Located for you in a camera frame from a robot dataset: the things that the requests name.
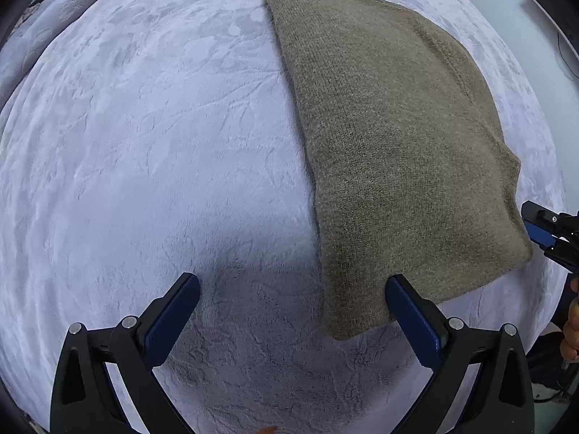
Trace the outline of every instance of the human hand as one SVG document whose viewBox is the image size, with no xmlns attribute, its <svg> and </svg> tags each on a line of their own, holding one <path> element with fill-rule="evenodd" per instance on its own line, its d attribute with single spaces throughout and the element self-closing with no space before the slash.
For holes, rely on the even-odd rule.
<svg viewBox="0 0 579 434">
<path fill-rule="evenodd" d="M 571 281 L 572 291 L 579 290 L 579 278 Z M 579 362 L 577 351 L 579 350 L 579 303 L 577 298 L 569 306 L 569 319 L 563 327 L 565 339 L 561 341 L 561 355 L 567 362 Z"/>
</svg>

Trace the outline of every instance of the blue gripper pad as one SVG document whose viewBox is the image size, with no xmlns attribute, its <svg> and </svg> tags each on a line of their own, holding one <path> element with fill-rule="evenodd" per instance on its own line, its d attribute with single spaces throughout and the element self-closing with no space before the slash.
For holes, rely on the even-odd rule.
<svg viewBox="0 0 579 434">
<path fill-rule="evenodd" d="M 421 365 L 436 370 L 442 362 L 441 352 L 446 341 L 440 340 L 419 306 L 410 297 L 409 292 L 404 289 L 405 284 L 401 283 L 397 276 L 388 279 L 386 282 L 386 304 L 398 320 L 400 328 Z M 414 299 L 421 299 L 412 286 L 408 290 L 414 293 Z M 430 301 L 421 300 L 434 306 Z"/>
<path fill-rule="evenodd" d="M 155 310 L 160 313 L 144 338 L 142 356 L 148 367 L 157 367 L 165 362 L 200 296 L 198 278 L 187 272 L 179 277 L 164 297 L 153 301 L 151 306 L 155 305 Z"/>
<path fill-rule="evenodd" d="M 529 238 L 531 241 L 539 244 L 540 246 L 544 246 L 546 248 L 550 248 L 551 246 L 555 246 L 555 242 L 557 239 L 551 235 L 549 232 L 540 229 L 538 226 L 529 223 L 528 221 L 524 221 L 525 228 L 527 229 L 527 233 L 529 234 Z"/>
</svg>

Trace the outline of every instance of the knit fabric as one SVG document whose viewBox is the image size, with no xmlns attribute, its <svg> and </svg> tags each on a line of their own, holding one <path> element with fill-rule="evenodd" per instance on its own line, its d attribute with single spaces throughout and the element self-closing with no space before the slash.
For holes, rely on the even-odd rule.
<svg viewBox="0 0 579 434">
<path fill-rule="evenodd" d="M 438 303 L 528 261 L 519 160 L 452 36 L 383 0 L 266 2 L 316 181 L 329 334 L 389 321 L 390 275 Z"/>
</svg>

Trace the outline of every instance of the metal screw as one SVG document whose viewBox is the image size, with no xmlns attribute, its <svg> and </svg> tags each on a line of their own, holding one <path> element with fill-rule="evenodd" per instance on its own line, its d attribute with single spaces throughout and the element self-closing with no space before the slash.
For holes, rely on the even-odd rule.
<svg viewBox="0 0 579 434">
<path fill-rule="evenodd" d="M 505 333 L 508 335 L 514 336 L 516 335 L 516 326 L 514 324 L 507 323 L 504 327 Z"/>
<path fill-rule="evenodd" d="M 82 325 L 80 323 L 73 323 L 68 327 L 68 332 L 71 335 L 76 335 L 80 330 L 82 330 Z"/>
<path fill-rule="evenodd" d="M 121 324 L 123 325 L 123 328 L 127 329 L 132 328 L 137 324 L 137 318 L 135 318 L 134 316 L 126 316 L 121 321 Z"/>
<path fill-rule="evenodd" d="M 455 330 L 461 330 L 462 328 L 464 328 L 464 321 L 462 321 L 460 318 L 451 318 L 450 320 L 448 320 L 448 324 L 450 325 L 451 328 L 454 328 Z"/>
</svg>

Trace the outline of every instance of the bed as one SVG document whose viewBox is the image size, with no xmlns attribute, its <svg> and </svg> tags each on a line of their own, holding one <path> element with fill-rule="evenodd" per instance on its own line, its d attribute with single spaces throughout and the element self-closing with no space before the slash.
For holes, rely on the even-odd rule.
<svg viewBox="0 0 579 434">
<path fill-rule="evenodd" d="M 563 210 L 551 134 L 489 23 L 469 0 L 389 1 L 473 56 L 522 162 L 517 204 Z M 0 74 L 0 378 L 22 410 L 48 429 L 71 323 L 138 315 L 190 271 L 202 299 L 155 375 L 196 432 L 392 430 L 430 370 L 396 323 L 348 341 L 320 329 L 313 182 L 263 0 L 46 0 Z M 440 308 L 511 322 L 529 349 L 564 275 L 536 249 Z"/>
</svg>

